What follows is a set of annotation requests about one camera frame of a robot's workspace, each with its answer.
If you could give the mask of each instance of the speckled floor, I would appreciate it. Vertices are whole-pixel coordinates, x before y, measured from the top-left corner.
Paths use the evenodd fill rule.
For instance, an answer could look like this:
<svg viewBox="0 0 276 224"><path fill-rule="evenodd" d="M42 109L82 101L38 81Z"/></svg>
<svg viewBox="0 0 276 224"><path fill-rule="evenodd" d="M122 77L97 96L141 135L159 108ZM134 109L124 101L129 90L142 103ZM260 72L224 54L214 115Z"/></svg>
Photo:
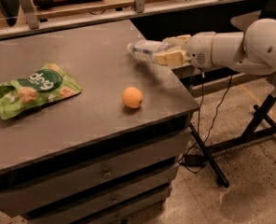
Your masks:
<svg viewBox="0 0 276 224"><path fill-rule="evenodd" d="M227 78L204 86L205 97L200 112L200 135L203 139L227 86ZM242 134L253 116L253 106L261 105L272 90L273 87L263 77L234 76L206 145ZM192 93L200 103L200 86L195 87ZM269 115L276 120L276 105ZM198 113L192 120L195 126L197 121ZM268 127L266 122L258 129L264 127ZM128 223L276 224L276 135L216 153L214 157L230 182L229 188L217 185L209 164L196 175L181 166L172 182L171 197L164 203L130 216ZM0 224L20 223L26 221L0 213Z"/></svg>

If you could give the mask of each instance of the green chip bag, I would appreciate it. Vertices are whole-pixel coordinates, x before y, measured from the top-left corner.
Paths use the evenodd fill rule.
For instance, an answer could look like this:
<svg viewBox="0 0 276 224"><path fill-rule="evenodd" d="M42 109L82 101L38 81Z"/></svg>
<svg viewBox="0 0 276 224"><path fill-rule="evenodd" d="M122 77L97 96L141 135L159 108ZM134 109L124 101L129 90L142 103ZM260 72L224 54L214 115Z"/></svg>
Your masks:
<svg viewBox="0 0 276 224"><path fill-rule="evenodd" d="M0 84L0 117L10 119L24 110L81 93L81 87L57 64L47 63L28 79Z"/></svg>

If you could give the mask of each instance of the drawer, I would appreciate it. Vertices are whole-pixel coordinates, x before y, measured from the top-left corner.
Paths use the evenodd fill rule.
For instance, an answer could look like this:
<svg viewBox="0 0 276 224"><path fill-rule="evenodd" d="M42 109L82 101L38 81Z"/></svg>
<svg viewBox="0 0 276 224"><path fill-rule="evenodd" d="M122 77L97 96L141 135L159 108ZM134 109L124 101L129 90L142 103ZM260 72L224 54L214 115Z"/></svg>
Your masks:
<svg viewBox="0 0 276 224"><path fill-rule="evenodd" d="M144 197L137 198L128 203L124 203L119 208L101 213L95 217L83 218L80 221L73 222L72 224L111 224L117 223L123 218L126 218L140 210L147 208L155 203L164 201L170 196L172 188L164 188L154 190Z"/></svg>
<svg viewBox="0 0 276 224"><path fill-rule="evenodd" d="M15 217L182 153L189 129L124 149L103 161L82 163L0 192L0 210Z"/></svg>
<svg viewBox="0 0 276 224"><path fill-rule="evenodd" d="M97 213L103 209L122 203L148 190L170 183L176 177L178 164L160 169L152 174L134 178L131 182L117 185L93 197L77 201L77 205L66 205L50 213L28 221L28 224L68 224L83 217Z"/></svg>

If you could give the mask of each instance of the gray tabletop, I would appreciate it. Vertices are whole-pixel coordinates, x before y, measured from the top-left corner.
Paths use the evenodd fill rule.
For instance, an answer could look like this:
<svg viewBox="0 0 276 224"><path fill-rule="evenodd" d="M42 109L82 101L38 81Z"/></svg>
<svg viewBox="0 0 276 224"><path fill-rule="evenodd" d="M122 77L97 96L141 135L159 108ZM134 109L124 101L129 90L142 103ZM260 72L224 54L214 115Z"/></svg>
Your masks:
<svg viewBox="0 0 276 224"><path fill-rule="evenodd" d="M197 110L169 68L127 52L141 38L130 21L117 21L0 41L0 83L56 63L82 87L57 104L0 119L0 173ZM129 86L144 94L137 110L121 102Z"/></svg>

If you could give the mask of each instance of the black metal stand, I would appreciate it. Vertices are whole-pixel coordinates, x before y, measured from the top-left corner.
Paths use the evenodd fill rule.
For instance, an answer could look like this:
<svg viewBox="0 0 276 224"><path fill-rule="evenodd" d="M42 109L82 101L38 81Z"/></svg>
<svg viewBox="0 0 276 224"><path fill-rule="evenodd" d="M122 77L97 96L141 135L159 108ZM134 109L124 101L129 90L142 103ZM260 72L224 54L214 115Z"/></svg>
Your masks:
<svg viewBox="0 0 276 224"><path fill-rule="evenodd" d="M271 94L268 95L268 97L266 98L266 100L264 101L261 107L259 107L258 105L254 106L255 108L254 117L240 137L233 138L209 147L205 146L205 144L201 140L199 134L196 132L193 125L190 124L192 134L196 142L200 146L203 155L205 156L207 161L211 164L214 172L216 173L217 182L219 185L222 185L223 187L228 188L229 182L224 176L224 174L222 173L218 164L215 162L212 154L231 147L236 147L236 146L254 141L259 138L263 138L263 137L267 137L275 134L276 123L268 116L269 111L275 104L276 104L276 88ZM270 125L270 128L255 132L256 128L258 127L258 125L261 123L262 120L265 120Z"/></svg>

